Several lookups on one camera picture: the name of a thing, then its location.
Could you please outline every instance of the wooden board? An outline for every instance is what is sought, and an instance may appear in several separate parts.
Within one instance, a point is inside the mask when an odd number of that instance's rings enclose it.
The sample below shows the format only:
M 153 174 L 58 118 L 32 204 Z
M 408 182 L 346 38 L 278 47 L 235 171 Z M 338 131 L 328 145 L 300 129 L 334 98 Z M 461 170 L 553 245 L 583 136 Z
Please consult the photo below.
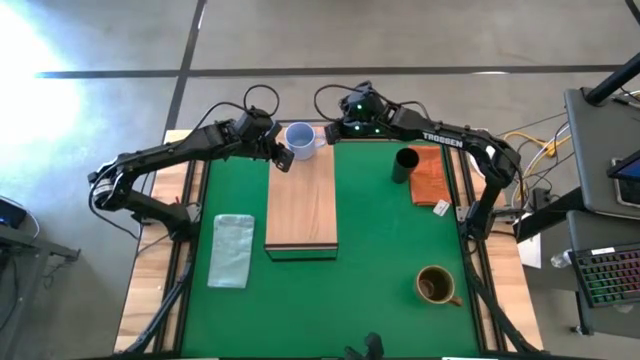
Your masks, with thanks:
M 166 139 L 175 141 L 184 138 L 188 132 L 187 130 L 171 130 L 167 132 Z M 467 197 L 456 151 L 452 151 L 452 159 L 461 201 L 466 203 Z M 175 196 L 180 196 L 184 185 L 186 168 L 186 165 L 177 165 L 159 171 L 154 182 L 152 196 L 158 199 L 165 199 L 163 200 L 165 202 L 172 202 Z M 484 180 L 474 171 L 471 174 L 476 197 L 479 197 L 484 190 Z M 194 179 L 197 182 L 200 176 L 196 175 Z M 197 194 L 198 188 L 199 183 L 195 183 L 192 191 L 192 200 L 195 199 L 194 196 Z M 504 196 L 500 196 L 498 201 L 499 206 L 505 204 Z M 498 225 L 495 228 L 505 231 L 510 230 Z M 158 236 L 162 236 L 163 231 L 165 230 L 160 227 L 145 229 L 141 246 L 157 239 Z M 515 240 L 510 236 L 492 234 L 486 244 L 498 302 L 527 341 L 542 349 L 542 339 L 533 306 L 531 305 L 531 297 Z M 157 311 L 162 298 L 162 286 L 169 266 L 170 250 L 170 241 L 165 241 L 155 246 L 153 251 L 149 249 L 148 253 L 145 252 L 144 256 L 140 256 L 136 260 L 114 350 L 123 350 L 133 343 Z M 181 254 L 186 254 L 186 249 L 183 248 Z M 481 269 L 477 255 L 474 255 L 474 264 L 480 273 Z M 178 305 L 174 306 L 170 314 L 169 336 L 165 338 L 165 349 L 171 347 L 177 308 Z M 488 348 L 496 349 L 488 309 L 481 304 L 480 311 L 485 333 L 487 334 Z
M 314 129 L 320 133 L 323 128 Z M 278 141 L 284 143 L 284 131 Z M 283 245 L 337 245 L 333 146 L 317 149 L 308 160 L 294 160 L 288 173 L 271 164 L 268 196 L 267 249 L 270 245 L 279 245 L 279 249 Z

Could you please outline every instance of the computer monitor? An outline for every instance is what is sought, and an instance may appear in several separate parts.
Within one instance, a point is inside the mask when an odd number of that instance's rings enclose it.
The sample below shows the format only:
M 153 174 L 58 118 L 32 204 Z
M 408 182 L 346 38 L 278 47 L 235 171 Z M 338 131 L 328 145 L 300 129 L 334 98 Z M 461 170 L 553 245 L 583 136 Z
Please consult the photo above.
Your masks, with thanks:
M 616 165 L 607 171 L 607 176 L 614 179 L 640 182 L 640 151 L 616 162 Z

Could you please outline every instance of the wooden block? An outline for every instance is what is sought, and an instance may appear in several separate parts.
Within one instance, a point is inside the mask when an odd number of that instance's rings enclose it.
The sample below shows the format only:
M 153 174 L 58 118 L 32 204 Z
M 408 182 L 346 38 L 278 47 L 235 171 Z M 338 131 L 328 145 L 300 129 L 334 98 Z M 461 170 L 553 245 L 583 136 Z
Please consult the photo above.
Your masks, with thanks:
M 322 127 L 314 127 L 316 133 Z M 284 143 L 284 131 L 278 140 Z M 269 169 L 267 251 L 331 250 L 338 246 L 333 146 L 295 161 L 288 173 Z

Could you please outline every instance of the green tabletop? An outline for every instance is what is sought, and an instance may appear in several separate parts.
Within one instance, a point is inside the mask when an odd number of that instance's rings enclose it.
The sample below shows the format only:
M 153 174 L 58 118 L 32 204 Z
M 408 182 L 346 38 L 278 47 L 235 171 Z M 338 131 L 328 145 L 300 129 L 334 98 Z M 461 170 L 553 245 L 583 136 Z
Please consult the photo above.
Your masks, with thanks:
M 269 165 L 241 158 L 213 163 L 182 355 L 336 357 L 347 345 L 364 351 L 372 331 L 389 357 L 477 355 L 454 212 L 440 217 L 414 206 L 409 184 L 391 182 L 393 157 L 404 146 L 335 146 L 335 261 L 272 262 L 263 248 Z M 256 219 L 245 289 L 207 287 L 218 214 Z M 451 272 L 463 307 L 419 300 L 414 278 L 432 264 Z

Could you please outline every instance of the ceramic mug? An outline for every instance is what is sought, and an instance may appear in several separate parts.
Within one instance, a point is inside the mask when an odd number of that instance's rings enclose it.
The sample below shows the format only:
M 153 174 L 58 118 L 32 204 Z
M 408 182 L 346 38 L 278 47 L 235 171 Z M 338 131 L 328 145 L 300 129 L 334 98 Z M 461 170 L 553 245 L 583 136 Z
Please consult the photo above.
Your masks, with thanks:
M 295 160 L 307 160 L 316 149 L 326 144 L 324 135 L 316 135 L 315 129 L 303 122 L 289 125 L 284 132 L 287 148 L 293 152 Z
M 462 306 L 462 298 L 453 295 L 456 289 L 453 276 L 441 266 L 431 265 L 420 270 L 415 288 L 418 296 L 429 303 Z

